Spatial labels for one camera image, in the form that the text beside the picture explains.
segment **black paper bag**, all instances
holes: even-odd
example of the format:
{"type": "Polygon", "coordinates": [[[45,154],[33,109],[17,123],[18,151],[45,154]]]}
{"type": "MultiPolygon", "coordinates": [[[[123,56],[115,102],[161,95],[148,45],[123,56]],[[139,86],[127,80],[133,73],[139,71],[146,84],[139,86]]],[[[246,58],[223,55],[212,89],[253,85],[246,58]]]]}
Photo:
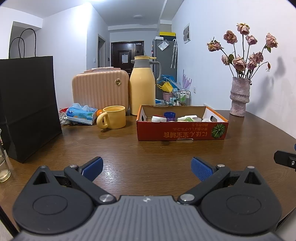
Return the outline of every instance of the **black paper bag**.
{"type": "Polygon", "coordinates": [[[52,56],[0,60],[0,128],[8,156],[21,163],[62,132],[52,56]]]}

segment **wall picture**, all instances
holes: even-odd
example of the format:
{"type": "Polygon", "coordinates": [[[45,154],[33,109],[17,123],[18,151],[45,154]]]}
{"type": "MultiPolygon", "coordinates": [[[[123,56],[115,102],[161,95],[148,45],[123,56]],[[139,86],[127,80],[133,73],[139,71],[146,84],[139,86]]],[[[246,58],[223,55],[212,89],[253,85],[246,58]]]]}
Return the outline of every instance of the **wall picture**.
{"type": "Polygon", "coordinates": [[[190,39],[190,23],[184,28],[183,31],[183,40],[184,43],[188,43],[191,39],[190,39]]]}

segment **refrigerator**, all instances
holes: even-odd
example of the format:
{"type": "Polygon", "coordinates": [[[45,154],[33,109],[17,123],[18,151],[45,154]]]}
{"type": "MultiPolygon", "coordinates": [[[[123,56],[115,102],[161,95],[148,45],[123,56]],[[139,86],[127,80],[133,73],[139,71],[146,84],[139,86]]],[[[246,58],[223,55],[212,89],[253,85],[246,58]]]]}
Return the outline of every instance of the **refrigerator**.
{"type": "MultiPolygon", "coordinates": [[[[175,80],[177,80],[177,63],[176,68],[174,69],[175,62],[173,64],[173,67],[171,68],[172,63],[172,56],[173,56],[173,47],[174,47],[174,41],[168,41],[169,46],[167,46],[164,50],[161,50],[158,46],[161,44],[163,40],[154,40],[153,41],[153,53],[152,57],[156,57],[155,61],[160,62],[161,64],[161,72],[164,75],[171,75],[174,77],[175,80]]],[[[159,75],[159,67],[158,65],[153,65],[153,74],[155,77],[155,81],[158,78],[159,75]]],[[[162,91],[156,87],[155,88],[155,96],[156,99],[163,99],[162,91]]]]}

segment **wooden table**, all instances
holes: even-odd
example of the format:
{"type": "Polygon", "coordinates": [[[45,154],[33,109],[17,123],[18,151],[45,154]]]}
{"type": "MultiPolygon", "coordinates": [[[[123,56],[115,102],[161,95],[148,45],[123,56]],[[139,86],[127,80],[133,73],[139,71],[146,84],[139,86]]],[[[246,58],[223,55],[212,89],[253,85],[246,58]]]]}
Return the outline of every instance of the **wooden table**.
{"type": "Polygon", "coordinates": [[[282,218],[296,207],[296,173],[275,164],[277,150],[294,152],[296,140],[272,124],[246,113],[245,118],[218,111],[229,120],[225,140],[146,141],[137,140],[136,118],[127,117],[125,128],[103,130],[97,126],[65,126],[26,164],[10,160],[11,177],[0,183],[0,205],[12,218],[12,205],[31,175],[41,165],[63,170],[82,165],[95,156],[104,160],[104,169],[94,181],[106,191],[120,195],[180,194],[199,183],[190,168],[192,157],[225,164],[232,170],[255,166],[282,205],[282,218]]]}

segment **open box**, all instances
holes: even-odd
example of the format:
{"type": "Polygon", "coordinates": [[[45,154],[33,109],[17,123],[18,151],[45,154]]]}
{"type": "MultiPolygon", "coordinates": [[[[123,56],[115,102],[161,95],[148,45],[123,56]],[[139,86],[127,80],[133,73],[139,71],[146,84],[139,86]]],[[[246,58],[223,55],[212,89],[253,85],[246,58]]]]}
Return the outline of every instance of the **open box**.
{"type": "Polygon", "coordinates": [[[137,116],[139,141],[171,141],[178,139],[225,139],[228,120],[206,106],[151,106],[142,105],[137,116]],[[175,112],[176,117],[197,115],[217,122],[151,122],[153,115],[175,112]]]}

